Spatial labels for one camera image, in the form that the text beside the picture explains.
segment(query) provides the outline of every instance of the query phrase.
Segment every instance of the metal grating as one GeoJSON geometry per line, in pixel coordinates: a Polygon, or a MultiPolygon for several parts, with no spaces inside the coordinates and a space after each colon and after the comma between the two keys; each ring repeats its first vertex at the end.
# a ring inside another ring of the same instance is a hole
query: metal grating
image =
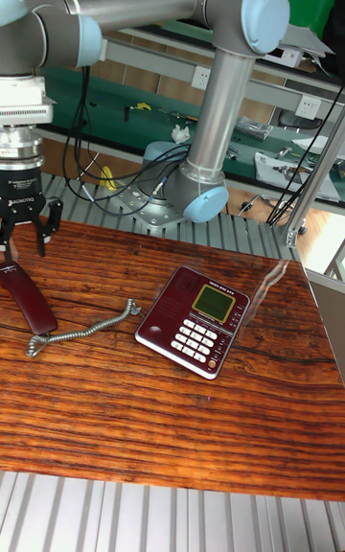
{"type": "MultiPolygon", "coordinates": [[[[80,182],[71,180],[71,185],[78,194],[85,197],[80,182]]],[[[280,227],[270,228],[263,223],[258,225],[254,219],[219,214],[202,224],[184,220],[163,229],[147,229],[133,216],[114,218],[108,213],[102,212],[91,200],[80,200],[68,189],[63,177],[44,173],[42,186],[45,196],[57,196],[62,200],[63,219],[165,237],[176,241],[209,245],[246,254],[298,260],[296,250],[285,245],[280,227]]],[[[108,190],[99,189],[98,186],[92,184],[87,184],[87,190],[93,197],[109,195],[108,190]]],[[[112,213],[123,213],[121,201],[116,197],[113,200],[109,199],[103,206],[112,213]]]]}
{"type": "Polygon", "coordinates": [[[339,552],[345,503],[0,474],[1,552],[339,552]]]}

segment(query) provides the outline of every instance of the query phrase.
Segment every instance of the metal pole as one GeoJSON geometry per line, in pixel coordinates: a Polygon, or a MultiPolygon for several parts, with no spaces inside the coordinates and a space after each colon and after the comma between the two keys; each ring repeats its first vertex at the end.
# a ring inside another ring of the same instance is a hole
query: metal pole
{"type": "Polygon", "coordinates": [[[103,32],[191,17],[197,0],[64,0],[70,13],[90,15],[103,32]]]}
{"type": "Polygon", "coordinates": [[[335,158],[345,141],[345,106],[335,122],[328,142],[323,149],[319,161],[313,170],[308,184],[296,203],[292,214],[284,228],[284,234],[287,236],[287,245],[295,247],[298,230],[303,223],[307,212],[317,197],[322,183],[332,168],[335,158]]]}
{"type": "Polygon", "coordinates": [[[255,59],[220,49],[212,66],[187,164],[197,177],[219,177],[255,59]]]}

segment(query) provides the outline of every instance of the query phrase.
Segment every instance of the white wall socket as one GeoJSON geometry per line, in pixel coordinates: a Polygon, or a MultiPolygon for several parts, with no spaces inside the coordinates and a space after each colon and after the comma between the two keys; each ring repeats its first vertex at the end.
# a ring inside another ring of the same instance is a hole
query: white wall socket
{"type": "Polygon", "coordinates": [[[319,106],[321,105],[321,99],[317,99],[314,96],[302,96],[302,99],[296,109],[295,115],[300,118],[307,118],[307,120],[313,120],[316,118],[316,114],[319,106]]]}
{"type": "Polygon", "coordinates": [[[210,73],[211,69],[208,69],[207,66],[197,66],[192,79],[192,88],[206,90],[210,73]]]}

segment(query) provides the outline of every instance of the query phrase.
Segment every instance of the lcd display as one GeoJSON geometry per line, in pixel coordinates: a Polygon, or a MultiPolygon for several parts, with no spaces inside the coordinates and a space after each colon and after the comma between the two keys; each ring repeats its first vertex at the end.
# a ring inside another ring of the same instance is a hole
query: lcd display
{"type": "Polygon", "coordinates": [[[196,311],[210,315],[218,322],[225,322],[234,304],[235,299],[232,296],[228,296],[228,294],[224,294],[224,292],[214,287],[205,285],[193,302],[192,307],[196,311]]]}

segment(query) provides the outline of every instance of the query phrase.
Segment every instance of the wooden table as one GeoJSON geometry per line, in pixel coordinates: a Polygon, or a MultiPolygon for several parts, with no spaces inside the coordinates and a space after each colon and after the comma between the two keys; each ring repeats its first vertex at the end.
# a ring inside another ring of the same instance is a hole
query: wooden table
{"type": "Polygon", "coordinates": [[[14,237],[61,333],[116,315],[128,297],[147,312],[179,265],[254,305],[208,381],[138,344],[139,316],[29,359],[31,332],[1,288],[0,469],[345,499],[345,390],[299,263],[72,222],[45,259],[32,227],[14,237]]]}

